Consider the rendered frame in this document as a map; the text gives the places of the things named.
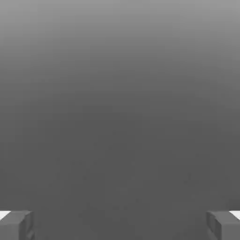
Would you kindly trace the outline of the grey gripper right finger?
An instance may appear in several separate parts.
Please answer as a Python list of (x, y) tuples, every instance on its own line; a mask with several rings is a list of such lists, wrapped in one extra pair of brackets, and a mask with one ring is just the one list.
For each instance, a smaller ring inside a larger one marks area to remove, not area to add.
[(240, 240), (240, 210), (207, 211), (209, 240)]

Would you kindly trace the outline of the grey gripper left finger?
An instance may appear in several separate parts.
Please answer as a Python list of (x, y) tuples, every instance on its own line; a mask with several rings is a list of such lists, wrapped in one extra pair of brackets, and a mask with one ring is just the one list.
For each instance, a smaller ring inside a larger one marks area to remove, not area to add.
[(35, 240), (34, 212), (0, 210), (0, 240)]

